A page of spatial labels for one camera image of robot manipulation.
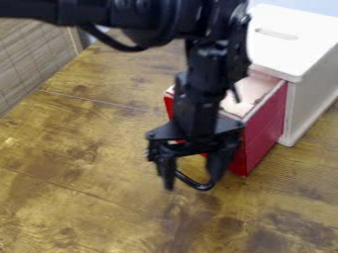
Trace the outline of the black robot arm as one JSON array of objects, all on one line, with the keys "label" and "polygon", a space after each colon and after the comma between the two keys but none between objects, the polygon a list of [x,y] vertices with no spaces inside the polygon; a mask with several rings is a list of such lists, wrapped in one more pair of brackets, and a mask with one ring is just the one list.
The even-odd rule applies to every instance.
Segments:
[{"label": "black robot arm", "polygon": [[0,0],[0,18],[77,27],[125,52],[184,40],[187,69],[173,83],[172,118],[146,132],[164,188],[213,188],[233,160],[243,124],[220,102],[248,74],[248,0]]}]

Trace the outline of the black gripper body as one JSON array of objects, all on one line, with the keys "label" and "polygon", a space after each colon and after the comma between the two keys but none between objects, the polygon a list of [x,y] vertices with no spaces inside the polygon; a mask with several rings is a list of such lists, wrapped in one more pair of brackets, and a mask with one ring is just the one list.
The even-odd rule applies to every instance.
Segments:
[{"label": "black gripper body", "polygon": [[221,81],[213,76],[176,74],[170,118],[146,132],[149,161],[154,162],[158,151],[177,159],[207,155],[225,142],[240,143],[243,124],[219,116],[224,95]]}]

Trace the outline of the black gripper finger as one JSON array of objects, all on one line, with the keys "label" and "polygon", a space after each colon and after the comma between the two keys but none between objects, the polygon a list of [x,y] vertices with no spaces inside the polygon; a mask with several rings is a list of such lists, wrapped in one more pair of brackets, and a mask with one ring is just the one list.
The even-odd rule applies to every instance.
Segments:
[{"label": "black gripper finger", "polygon": [[239,144],[236,142],[223,143],[215,151],[207,154],[205,167],[209,172],[211,181],[217,182],[233,160]]},{"label": "black gripper finger", "polygon": [[156,154],[154,162],[158,170],[158,175],[162,178],[164,188],[170,191],[173,189],[174,182],[174,156],[169,153],[158,151]]}]

